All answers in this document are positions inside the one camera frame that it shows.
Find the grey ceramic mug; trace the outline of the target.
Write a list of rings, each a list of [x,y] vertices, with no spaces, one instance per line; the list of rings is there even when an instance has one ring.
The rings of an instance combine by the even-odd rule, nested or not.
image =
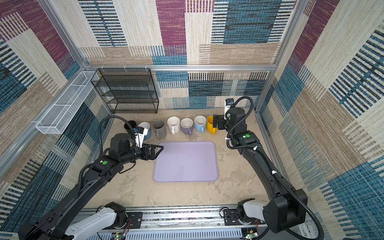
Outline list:
[[[167,130],[164,121],[156,120],[153,122],[154,133],[156,138],[161,140],[167,136]]]

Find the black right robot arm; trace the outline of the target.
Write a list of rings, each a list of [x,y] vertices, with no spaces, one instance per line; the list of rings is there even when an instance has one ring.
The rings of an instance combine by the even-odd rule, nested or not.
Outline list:
[[[296,190],[270,161],[260,140],[247,129],[244,120],[245,111],[241,108],[231,108],[228,116],[214,115],[213,126],[219,130],[226,130],[231,147],[236,148],[252,166],[261,180],[269,198],[264,204],[255,199],[240,201],[237,214],[241,224],[249,224],[261,220],[267,224],[273,233],[287,231],[288,229],[304,223],[306,210],[294,197],[289,194],[293,191],[297,197],[308,202],[303,190]]]

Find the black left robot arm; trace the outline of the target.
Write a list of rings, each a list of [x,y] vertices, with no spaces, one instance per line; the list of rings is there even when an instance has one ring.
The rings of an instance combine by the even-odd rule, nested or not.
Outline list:
[[[51,211],[19,229],[19,239],[76,239],[76,234],[68,228],[89,200],[123,171],[124,164],[155,160],[163,149],[159,145],[136,144],[128,134],[115,135],[110,147],[93,163],[81,169],[78,184]]]

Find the light blue plain mug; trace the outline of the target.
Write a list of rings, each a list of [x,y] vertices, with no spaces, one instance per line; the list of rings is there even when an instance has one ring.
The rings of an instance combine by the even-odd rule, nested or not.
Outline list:
[[[195,129],[198,133],[203,133],[206,129],[207,119],[204,116],[196,116],[194,119]]]

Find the lavender plastic tray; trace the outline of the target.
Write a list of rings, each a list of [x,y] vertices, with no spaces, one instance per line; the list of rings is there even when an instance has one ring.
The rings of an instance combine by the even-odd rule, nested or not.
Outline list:
[[[155,160],[156,183],[215,182],[219,179],[216,145],[210,141],[162,142]]]

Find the lavender ceramic mug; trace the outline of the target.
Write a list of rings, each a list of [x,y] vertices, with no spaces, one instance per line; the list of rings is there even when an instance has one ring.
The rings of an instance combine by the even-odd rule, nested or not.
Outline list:
[[[191,136],[194,129],[194,121],[190,118],[184,118],[180,122],[181,130],[185,135]]]

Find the white ceramic mug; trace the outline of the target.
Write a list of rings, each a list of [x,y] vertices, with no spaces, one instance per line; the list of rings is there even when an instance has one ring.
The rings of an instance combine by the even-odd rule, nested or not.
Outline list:
[[[167,120],[167,124],[169,126],[169,129],[172,133],[172,135],[176,135],[180,132],[181,126],[180,126],[181,120],[178,117],[170,117]]]

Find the blue floral dotted mug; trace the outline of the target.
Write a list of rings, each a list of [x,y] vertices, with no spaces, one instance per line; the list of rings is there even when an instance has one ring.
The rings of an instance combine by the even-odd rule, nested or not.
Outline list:
[[[142,122],[138,125],[139,128],[143,128],[144,141],[151,138],[151,125],[148,122]]]

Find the black ceramic mug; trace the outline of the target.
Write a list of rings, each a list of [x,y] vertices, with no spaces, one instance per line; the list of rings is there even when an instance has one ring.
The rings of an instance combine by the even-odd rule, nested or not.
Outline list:
[[[132,133],[131,130],[130,130],[129,125],[132,127],[132,129],[133,129],[134,131],[137,130],[137,123],[136,123],[135,121],[129,121],[129,124],[128,124],[128,125],[127,125],[127,124],[124,124],[124,128],[125,128],[125,130],[126,130],[126,132],[127,132],[128,134],[131,134],[131,133]]]

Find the yellow round mug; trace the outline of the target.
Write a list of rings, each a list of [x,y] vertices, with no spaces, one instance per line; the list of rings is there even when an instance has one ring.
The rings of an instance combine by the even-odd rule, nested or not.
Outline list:
[[[208,130],[211,134],[215,135],[216,132],[217,132],[217,130],[218,130],[218,128],[214,128],[214,126],[213,126],[213,121],[214,121],[214,116],[209,116],[209,117],[207,118],[207,130]]]

